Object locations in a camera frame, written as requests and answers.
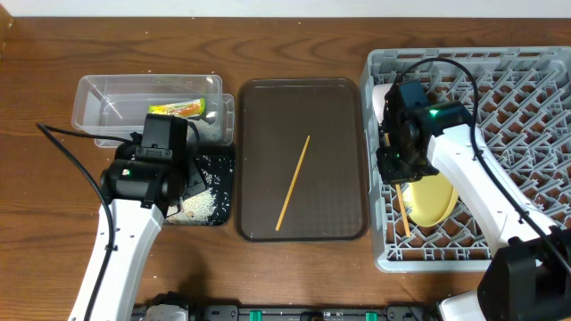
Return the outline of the white rice pile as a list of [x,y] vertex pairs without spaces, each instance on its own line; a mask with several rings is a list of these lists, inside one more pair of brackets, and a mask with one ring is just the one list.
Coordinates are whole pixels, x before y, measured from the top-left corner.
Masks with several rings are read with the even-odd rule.
[[196,162],[208,189],[196,196],[183,196],[169,208],[166,223],[184,226],[221,226],[229,218],[235,158],[232,155],[202,155]]

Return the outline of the pink bowl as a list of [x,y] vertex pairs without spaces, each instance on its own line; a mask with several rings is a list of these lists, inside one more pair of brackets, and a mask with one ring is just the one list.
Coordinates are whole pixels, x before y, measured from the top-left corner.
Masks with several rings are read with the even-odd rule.
[[392,88],[393,83],[379,84],[373,87],[372,91],[372,107],[379,125],[383,123],[385,116],[386,99],[385,96]]

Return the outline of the green orange snack wrapper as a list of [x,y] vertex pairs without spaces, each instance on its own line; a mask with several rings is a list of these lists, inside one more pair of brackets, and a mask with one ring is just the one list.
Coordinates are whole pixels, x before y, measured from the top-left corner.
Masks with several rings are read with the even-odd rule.
[[151,105],[148,108],[148,112],[152,114],[176,116],[187,119],[201,116],[205,109],[206,100],[204,98],[198,98],[179,103]]

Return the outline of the yellow plate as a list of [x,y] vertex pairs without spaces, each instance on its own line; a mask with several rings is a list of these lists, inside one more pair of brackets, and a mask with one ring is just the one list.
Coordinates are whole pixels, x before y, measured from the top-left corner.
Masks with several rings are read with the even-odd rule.
[[407,184],[402,197],[409,218],[418,226],[431,227],[450,216],[459,194],[451,182],[439,173]]

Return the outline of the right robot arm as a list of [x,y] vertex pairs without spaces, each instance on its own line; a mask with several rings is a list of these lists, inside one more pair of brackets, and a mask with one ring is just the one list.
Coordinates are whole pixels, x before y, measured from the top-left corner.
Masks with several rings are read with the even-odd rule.
[[488,149],[473,112],[432,103],[417,81],[376,85],[383,182],[441,174],[483,232],[492,261],[474,291],[442,300],[443,320],[562,320],[570,316],[570,232],[516,186]]

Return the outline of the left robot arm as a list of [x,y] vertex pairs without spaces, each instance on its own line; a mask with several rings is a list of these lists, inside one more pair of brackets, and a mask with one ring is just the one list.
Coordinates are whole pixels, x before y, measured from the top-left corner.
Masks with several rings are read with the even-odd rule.
[[94,249],[72,320],[127,320],[146,260],[171,206],[201,193],[194,155],[196,125],[149,113],[144,129],[123,139],[96,191],[102,201]]

